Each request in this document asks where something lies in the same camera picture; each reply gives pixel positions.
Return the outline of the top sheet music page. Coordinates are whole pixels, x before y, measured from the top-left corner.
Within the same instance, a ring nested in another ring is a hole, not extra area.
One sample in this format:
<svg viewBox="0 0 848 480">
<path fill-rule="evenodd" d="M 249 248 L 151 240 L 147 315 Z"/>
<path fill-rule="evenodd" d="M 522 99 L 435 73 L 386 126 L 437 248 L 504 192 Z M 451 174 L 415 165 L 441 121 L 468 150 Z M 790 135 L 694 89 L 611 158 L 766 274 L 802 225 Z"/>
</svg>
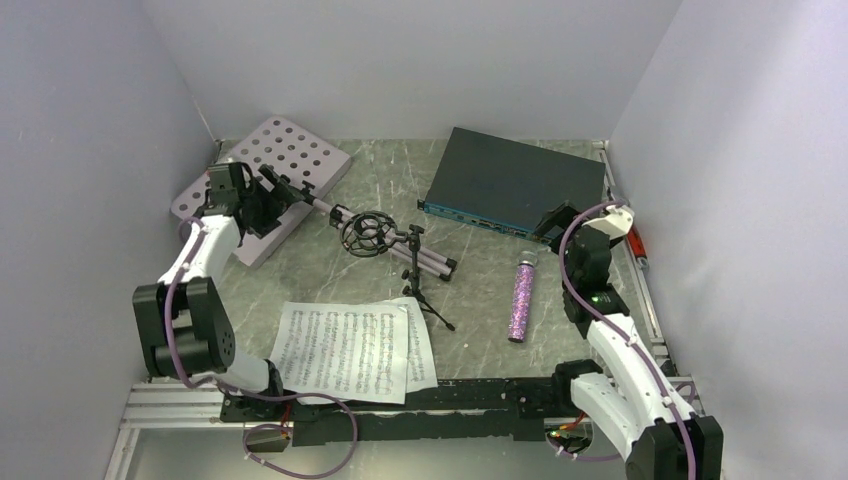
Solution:
<svg viewBox="0 0 848 480">
<path fill-rule="evenodd" d="M 288 302 L 270 360 L 290 391 L 402 404 L 408 341 L 398 306 Z"/>
</svg>

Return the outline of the lilac perforated music stand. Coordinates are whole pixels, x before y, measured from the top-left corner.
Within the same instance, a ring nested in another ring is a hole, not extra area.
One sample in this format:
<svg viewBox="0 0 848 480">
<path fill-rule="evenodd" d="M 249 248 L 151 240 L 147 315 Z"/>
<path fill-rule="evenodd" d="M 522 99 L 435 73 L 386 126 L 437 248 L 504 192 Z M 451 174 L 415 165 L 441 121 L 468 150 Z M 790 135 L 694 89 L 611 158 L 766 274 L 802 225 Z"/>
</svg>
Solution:
<svg viewBox="0 0 848 480">
<path fill-rule="evenodd" d="M 160 282 L 219 278 L 230 257 L 258 267 L 312 211 L 326 214 L 350 255 L 389 253 L 415 273 L 449 280 L 455 260 L 425 247 L 419 228 L 401 230 L 385 213 L 324 201 L 350 165 L 350 156 L 329 142 L 270 117 L 172 202 L 172 213 L 189 225 L 188 243 Z"/>
</svg>

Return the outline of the sheet music page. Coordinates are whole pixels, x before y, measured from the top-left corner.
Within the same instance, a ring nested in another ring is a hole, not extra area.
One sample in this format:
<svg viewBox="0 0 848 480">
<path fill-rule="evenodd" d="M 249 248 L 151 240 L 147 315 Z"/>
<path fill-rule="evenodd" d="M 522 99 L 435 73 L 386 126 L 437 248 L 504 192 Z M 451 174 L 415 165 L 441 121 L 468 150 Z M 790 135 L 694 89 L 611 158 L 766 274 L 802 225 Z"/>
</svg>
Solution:
<svg viewBox="0 0 848 480">
<path fill-rule="evenodd" d="M 419 303 L 411 297 L 382 301 L 404 311 L 408 323 L 406 392 L 414 393 L 438 386 L 430 334 Z"/>
<path fill-rule="evenodd" d="M 402 404 L 408 341 L 398 306 L 288 302 L 270 360 L 290 391 Z"/>
</svg>

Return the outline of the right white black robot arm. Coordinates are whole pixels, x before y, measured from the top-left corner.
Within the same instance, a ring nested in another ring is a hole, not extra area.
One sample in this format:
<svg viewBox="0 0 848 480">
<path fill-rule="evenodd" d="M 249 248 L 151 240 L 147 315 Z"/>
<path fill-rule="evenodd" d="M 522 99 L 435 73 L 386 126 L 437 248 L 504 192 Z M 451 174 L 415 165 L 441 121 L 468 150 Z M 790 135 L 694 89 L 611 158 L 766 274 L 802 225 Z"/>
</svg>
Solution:
<svg viewBox="0 0 848 480">
<path fill-rule="evenodd" d="M 615 447 L 628 479 L 718 479 L 723 429 L 663 373 L 609 280 L 612 248 L 632 226 L 633 212 L 619 200 L 584 211 L 564 202 L 534 229 L 543 237 L 561 228 L 550 247 L 558 256 L 564 310 L 601 358 L 558 365 L 552 404 L 564 415 L 587 416 Z"/>
</svg>

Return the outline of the aluminium frame rail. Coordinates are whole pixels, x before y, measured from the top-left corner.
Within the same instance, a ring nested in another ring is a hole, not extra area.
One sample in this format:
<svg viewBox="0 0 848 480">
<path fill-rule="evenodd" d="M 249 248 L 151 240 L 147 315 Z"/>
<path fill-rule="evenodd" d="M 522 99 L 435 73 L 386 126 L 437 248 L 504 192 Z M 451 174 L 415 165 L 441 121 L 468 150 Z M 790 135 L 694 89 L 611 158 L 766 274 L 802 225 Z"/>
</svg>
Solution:
<svg viewBox="0 0 848 480">
<path fill-rule="evenodd" d="M 403 405 L 351 401 L 353 413 L 392 418 L 402 414 L 447 416 L 505 412 L 510 418 L 560 420 L 577 412 L 554 404 L 551 380 L 542 377 L 441 380 L 436 388 L 411 393 Z M 171 382 L 141 383 L 131 389 L 122 422 L 132 428 L 309 423 L 340 410 L 334 403 L 271 403 L 256 411 L 250 399 L 230 398 L 217 387 L 186 389 Z"/>
</svg>

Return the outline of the dark blue rack unit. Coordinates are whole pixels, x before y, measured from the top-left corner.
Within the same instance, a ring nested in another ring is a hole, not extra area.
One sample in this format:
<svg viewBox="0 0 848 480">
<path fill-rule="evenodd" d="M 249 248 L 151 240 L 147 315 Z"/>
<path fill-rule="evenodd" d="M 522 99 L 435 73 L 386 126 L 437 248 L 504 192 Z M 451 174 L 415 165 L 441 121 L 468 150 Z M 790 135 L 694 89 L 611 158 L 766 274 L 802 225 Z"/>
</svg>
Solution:
<svg viewBox="0 0 848 480">
<path fill-rule="evenodd" d="M 534 233 L 544 215 L 568 202 L 577 211 L 601 202 L 601 162 L 455 127 L 418 209 L 497 233 L 545 243 Z"/>
</svg>

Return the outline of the purple glitter microphone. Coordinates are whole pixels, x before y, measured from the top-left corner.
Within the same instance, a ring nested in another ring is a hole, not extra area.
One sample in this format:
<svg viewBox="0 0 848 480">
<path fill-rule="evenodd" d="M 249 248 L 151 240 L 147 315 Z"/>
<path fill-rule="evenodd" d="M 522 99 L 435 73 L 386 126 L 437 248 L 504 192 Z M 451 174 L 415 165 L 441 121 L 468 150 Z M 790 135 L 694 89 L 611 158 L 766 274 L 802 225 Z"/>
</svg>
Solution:
<svg viewBox="0 0 848 480">
<path fill-rule="evenodd" d="M 513 343 L 525 341 L 537 261 L 535 252 L 523 251 L 519 256 L 508 326 L 508 340 Z"/>
</svg>

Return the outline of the lower sheet music page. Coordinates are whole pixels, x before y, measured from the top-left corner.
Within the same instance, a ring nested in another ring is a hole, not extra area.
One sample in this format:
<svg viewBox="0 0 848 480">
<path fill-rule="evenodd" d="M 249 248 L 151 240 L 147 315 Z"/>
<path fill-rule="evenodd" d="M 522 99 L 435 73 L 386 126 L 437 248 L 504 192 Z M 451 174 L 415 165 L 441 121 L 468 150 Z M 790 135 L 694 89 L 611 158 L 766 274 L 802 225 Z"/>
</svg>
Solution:
<svg viewBox="0 0 848 480">
<path fill-rule="evenodd" d="M 408 323 L 406 392 L 414 393 L 438 386 L 430 334 L 419 303 L 411 297 L 382 301 L 404 311 Z"/>
</svg>

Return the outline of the black microphone shock mount stand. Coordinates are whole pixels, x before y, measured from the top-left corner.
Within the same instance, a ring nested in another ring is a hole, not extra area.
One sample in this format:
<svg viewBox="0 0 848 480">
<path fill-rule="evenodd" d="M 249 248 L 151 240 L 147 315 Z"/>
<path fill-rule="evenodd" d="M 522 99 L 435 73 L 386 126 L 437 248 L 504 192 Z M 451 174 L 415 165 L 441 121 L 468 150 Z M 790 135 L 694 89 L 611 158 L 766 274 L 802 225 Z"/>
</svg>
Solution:
<svg viewBox="0 0 848 480">
<path fill-rule="evenodd" d="M 454 332 L 456 327 L 430 305 L 421 291 L 423 263 L 419 257 L 423 252 L 421 236 L 424 232 L 424 228 L 416 224 L 410 224 L 406 231 L 399 230 L 397 223 L 387 214 L 366 211 L 342 224 L 340 242 L 348 253 L 358 258 L 376 257 L 396 245 L 405 244 L 410 250 L 411 269 L 401 274 L 401 278 L 408 283 L 402 294 L 414 298 L 423 313 L 434 315 L 448 330 Z"/>
</svg>

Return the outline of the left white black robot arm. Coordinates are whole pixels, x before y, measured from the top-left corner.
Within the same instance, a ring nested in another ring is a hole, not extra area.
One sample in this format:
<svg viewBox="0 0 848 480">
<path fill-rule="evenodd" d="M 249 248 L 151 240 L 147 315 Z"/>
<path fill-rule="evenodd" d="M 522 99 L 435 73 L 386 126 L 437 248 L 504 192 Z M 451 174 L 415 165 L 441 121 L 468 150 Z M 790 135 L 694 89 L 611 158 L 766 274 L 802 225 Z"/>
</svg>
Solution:
<svg viewBox="0 0 848 480">
<path fill-rule="evenodd" d="M 279 371 L 239 348 L 216 280 L 245 238 L 272 233 L 299 196 L 269 165 L 215 164 L 207 181 L 201 205 L 180 223 L 187 238 L 176 260 L 156 282 L 133 293 L 144 362 L 152 376 L 190 389 L 214 384 L 247 396 L 258 417 L 272 420 L 288 402 Z"/>
</svg>

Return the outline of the red handled adjustable wrench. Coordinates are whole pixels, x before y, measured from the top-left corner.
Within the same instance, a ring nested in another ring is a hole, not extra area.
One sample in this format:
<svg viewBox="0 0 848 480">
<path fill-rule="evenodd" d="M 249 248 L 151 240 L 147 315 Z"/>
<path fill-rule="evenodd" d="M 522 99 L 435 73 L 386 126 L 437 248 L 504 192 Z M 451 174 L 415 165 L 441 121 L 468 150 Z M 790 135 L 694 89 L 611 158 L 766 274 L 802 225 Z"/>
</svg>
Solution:
<svg viewBox="0 0 848 480">
<path fill-rule="evenodd" d="M 627 206 L 630 205 L 629 200 L 614 185 L 607 186 L 607 196 L 609 200 L 623 201 Z M 627 233 L 627 242 L 638 268 L 640 270 L 647 270 L 649 268 L 647 251 L 639 230 L 635 225 L 632 225 Z"/>
</svg>

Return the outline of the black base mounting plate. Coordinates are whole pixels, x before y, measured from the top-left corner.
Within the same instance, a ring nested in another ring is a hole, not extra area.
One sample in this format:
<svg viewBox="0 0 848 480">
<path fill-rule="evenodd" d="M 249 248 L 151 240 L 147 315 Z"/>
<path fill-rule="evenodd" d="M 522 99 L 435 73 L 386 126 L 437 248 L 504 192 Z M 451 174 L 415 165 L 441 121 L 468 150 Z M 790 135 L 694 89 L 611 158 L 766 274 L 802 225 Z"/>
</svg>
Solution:
<svg viewBox="0 0 848 480">
<path fill-rule="evenodd" d="M 409 394 L 403 405 L 352 401 L 349 406 L 357 437 L 365 442 L 488 437 L 538 441 L 544 429 L 578 415 L 552 377 L 441 380 L 435 388 Z M 350 419 L 334 404 L 268 403 L 227 394 L 219 418 L 225 424 L 279 424 L 285 414 L 295 446 L 352 438 Z"/>
</svg>

